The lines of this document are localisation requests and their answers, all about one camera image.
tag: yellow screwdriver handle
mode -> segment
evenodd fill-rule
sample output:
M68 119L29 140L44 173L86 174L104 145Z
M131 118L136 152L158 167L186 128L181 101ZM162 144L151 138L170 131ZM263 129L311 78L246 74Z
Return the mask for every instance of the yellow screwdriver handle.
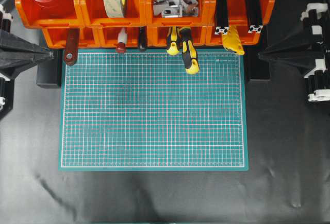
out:
M230 26L228 33L222 34L222 45L226 50L231 50L238 55L245 54L236 26Z
M190 27L180 29L182 39L182 59L188 74L196 74L200 71L198 64L198 53L194 47Z
M180 35L178 27L170 27L169 34L167 36L166 50L171 56L175 56L180 53Z

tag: orange storage bin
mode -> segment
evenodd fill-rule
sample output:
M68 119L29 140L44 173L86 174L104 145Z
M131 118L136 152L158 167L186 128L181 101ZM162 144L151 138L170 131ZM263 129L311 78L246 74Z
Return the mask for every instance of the orange storage bin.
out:
M139 27L127 27L127 43L126 47L137 47L138 46L138 36L139 36ZM118 34L121 30L120 27L104 27L99 28L98 34L100 38L101 47L116 47Z
M191 35L195 46L205 45L207 26L203 27L191 27ZM147 37L148 44L151 40L152 46L166 47L167 36L169 33L168 27L148 27Z
M145 26L145 0L127 0L125 18L109 18L103 0L80 0L80 4L88 27Z
M49 9L39 6L33 0L15 0L15 5L23 25L27 28L83 27L84 19L79 0L68 0L68 2L73 2L72 12L63 17L51 15Z
M199 0L199 16L198 17L182 17L182 18L162 18L161 15L154 16L153 0L145 0L146 7L146 24L148 27L162 26L188 26L201 27L206 26L209 15L210 0Z
M65 48L67 43L68 28L44 28L42 29L49 48ZM100 47L98 30L92 28L81 28L79 36L79 47Z
M216 46L222 44L221 35L215 35L215 12L217 0L210 0L210 12L206 35L206 45ZM263 24L269 23L273 12L275 0L260 0ZM257 44L260 34L248 33L248 18L246 16L245 0L227 0L229 25L236 25L241 41L245 45Z

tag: grid lines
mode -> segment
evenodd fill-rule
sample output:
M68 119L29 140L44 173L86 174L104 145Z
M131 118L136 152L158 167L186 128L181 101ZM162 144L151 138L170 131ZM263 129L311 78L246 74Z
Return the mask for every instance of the grid lines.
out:
M187 75L181 56L79 51L65 68L62 169L245 168L240 58L199 53Z

